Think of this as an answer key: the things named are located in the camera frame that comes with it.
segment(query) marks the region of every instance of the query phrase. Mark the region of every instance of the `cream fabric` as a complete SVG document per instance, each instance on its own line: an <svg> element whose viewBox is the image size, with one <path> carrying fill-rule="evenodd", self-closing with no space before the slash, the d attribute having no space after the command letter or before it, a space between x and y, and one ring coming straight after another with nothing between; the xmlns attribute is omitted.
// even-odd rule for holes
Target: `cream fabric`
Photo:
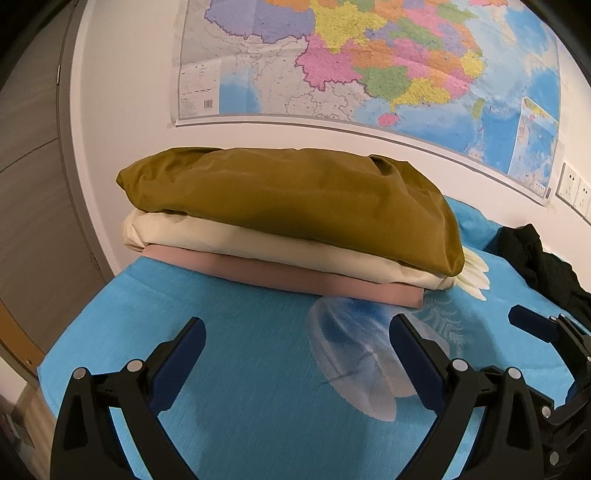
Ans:
<svg viewBox="0 0 591 480"><path fill-rule="evenodd" d="M444 290L454 285L454 277L406 267L387 258L188 215L135 209L125 219L124 240L127 247L138 252L149 244L168 245L257 258L375 283L406 283L430 290Z"/></svg>

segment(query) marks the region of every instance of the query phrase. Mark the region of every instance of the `wall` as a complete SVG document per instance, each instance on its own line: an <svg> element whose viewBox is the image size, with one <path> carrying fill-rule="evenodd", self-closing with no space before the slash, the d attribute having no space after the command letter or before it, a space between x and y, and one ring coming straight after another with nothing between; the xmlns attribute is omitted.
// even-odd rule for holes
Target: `wall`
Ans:
<svg viewBox="0 0 591 480"><path fill-rule="evenodd" d="M15 405L26 384L27 382L0 357L0 395L4 400Z"/></svg>
<svg viewBox="0 0 591 480"><path fill-rule="evenodd" d="M93 224L115 273L137 255L121 241L131 211L116 185L117 172L171 147L317 147L408 160L448 196L508 226L533 223L544 246L572 263L591 290L591 226L560 199L548 207L432 154L374 138L290 125L170 124L168 90L178 3L158 0L90 0L80 26L72 80L74 149ZM562 49L562 118L557 159L591 180L591 88ZM556 190L555 174L550 186Z"/></svg>

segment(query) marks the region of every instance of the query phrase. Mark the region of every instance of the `map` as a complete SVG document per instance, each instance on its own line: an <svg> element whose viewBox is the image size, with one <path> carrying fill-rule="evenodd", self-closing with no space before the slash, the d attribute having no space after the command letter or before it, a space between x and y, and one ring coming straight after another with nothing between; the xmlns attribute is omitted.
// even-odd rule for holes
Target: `map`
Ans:
<svg viewBox="0 0 591 480"><path fill-rule="evenodd" d="M520 1L184 1L177 124L345 122L443 147L531 197L549 194L557 39Z"/></svg>

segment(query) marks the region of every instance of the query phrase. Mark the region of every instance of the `folded pink cloth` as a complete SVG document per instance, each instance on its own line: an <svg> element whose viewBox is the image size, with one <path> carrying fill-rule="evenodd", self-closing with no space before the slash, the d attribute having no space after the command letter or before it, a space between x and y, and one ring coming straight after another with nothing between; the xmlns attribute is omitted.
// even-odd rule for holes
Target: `folded pink cloth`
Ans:
<svg viewBox="0 0 591 480"><path fill-rule="evenodd" d="M424 290L403 283L373 283L256 258L233 257L165 245L148 245L142 255L213 277L258 287L330 297L350 297L415 309L423 306Z"/></svg>

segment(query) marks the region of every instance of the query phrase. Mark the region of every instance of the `wall outlet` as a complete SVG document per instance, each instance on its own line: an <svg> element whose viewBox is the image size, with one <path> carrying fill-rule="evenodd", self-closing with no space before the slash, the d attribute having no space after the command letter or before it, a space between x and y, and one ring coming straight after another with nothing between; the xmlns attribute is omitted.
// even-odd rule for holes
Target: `wall outlet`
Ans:
<svg viewBox="0 0 591 480"><path fill-rule="evenodd" d="M591 203L591 190L589 185L585 183L583 179L579 181L579 188L577 189L577 195L574 198L573 207L581 215L587 215L589 209L589 203Z"/></svg>
<svg viewBox="0 0 591 480"><path fill-rule="evenodd" d="M566 163L562 165L562 173L556 195L562 198L569 205L574 204L579 188L579 175Z"/></svg>

